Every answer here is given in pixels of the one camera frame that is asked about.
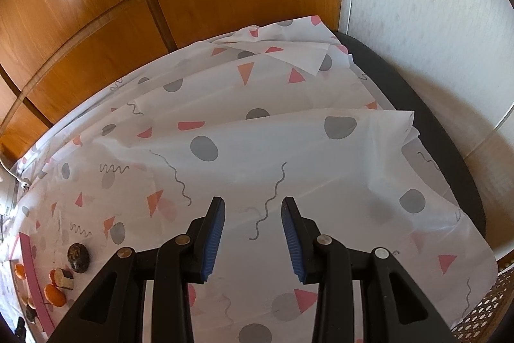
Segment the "dark brown passion fruit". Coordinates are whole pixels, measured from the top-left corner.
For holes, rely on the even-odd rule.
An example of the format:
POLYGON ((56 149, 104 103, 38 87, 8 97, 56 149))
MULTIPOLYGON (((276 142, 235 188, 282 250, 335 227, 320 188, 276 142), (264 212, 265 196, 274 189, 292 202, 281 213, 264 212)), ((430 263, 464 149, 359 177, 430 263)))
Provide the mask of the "dark brown passion fruit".
POLYGON ((81 243, 74 243, 68 248, 67 259, 75 273, 85 273, 89 268, 89 251, 81 243))

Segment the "orange tangerine near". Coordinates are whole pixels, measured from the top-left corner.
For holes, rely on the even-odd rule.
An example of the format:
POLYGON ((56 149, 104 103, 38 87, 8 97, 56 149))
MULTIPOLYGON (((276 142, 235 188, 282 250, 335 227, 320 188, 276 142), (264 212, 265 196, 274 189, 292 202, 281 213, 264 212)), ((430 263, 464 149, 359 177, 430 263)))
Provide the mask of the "orange tangerine near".
POLYGON ((44 287, 44 297, 53 306, 62 307, 66 304, 66 295, 52 283, 44 287))

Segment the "orange tangerine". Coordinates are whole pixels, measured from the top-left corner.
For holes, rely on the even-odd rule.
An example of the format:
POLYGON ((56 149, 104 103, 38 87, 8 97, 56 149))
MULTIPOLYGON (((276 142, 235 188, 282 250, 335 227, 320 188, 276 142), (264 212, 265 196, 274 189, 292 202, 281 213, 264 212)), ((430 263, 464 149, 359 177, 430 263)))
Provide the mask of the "orange tangerine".
POLYGON ((62 307, 66 304, 66 295, 52 283, 44 287, 44 297, 53 306, 62 307))
POLYGON ((15 274, 18 279, 26 280, 26 271, 25 271, 23 264, 21 264, 21 263, 15 264, 14 269, 15 269, 15 274))

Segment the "small red orange fruit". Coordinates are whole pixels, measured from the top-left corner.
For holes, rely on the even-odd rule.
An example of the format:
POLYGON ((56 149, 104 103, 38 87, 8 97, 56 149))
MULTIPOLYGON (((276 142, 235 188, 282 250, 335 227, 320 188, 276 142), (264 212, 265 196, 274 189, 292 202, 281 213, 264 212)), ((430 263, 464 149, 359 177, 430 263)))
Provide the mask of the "small red orange fruit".
POLYGON ((55 280, 55 273, 56 273, 55 269, 50 270, 50 272, 49 272, 49 279, 50 279, 50 282, 51 282, 52 285, 57 286, 56 280, 55 280))

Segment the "orange tangerine far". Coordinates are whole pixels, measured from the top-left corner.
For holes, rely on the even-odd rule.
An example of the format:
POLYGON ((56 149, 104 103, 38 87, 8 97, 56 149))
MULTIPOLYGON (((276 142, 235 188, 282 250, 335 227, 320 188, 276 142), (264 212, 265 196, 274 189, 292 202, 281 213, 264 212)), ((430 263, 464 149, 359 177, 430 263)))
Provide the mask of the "orange tangerine far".
POLYGON ((14 269, 15 269, 15 274, 18 279, 26 280, 26 271, 25 271, 23 264, 21 264, 21 263, 15 264, 14 269))

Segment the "pink rimmed cardboard tray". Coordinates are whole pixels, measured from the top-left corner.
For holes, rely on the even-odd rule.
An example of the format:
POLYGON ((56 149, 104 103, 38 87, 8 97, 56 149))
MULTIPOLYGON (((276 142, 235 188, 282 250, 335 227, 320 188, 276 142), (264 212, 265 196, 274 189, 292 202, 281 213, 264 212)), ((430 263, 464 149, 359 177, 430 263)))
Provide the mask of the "pink rimmed cardboard tray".
POLYGON ((9 261, 11 263, 11 271, 18 300, 22 302, 23 297, 26 297, 26 300, 32 300, 33 308, 38 315, 37 320, 41 333, 44 338, 49 338, 55 330, 55 325, 50 316, 48 301, 45 299, 44 292, 38 283, 35 259, 32 255, 32 244, 29 235, 22 232, 17 234, 14 246, 10 253, 9 261), (24 265, 26 280, 20 280, 17 278, 14 269, 14 266, 17 263, 24 265))

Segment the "white patterned tablecloth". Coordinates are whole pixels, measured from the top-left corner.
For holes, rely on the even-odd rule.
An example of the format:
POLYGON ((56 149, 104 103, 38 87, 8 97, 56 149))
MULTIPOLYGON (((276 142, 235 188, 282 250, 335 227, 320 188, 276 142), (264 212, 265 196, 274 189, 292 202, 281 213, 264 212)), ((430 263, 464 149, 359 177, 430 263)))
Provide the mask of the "white patterned tablecloth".
POLYGON ((158 247, 204 215, 226 222, 213 274, 191 287, 198 342, 307 342, 317 290, 294 274, 283 198, 345 246, 391 251, 445 322, 492 288, 492 249, 419 141, 321 19, 194 43, 84 101, 19 162, 31 188, 4 225, 1 311, 17 319, 10 260, 40 285, 75 242, 91 264, 69 304, 122 246, 158 247))

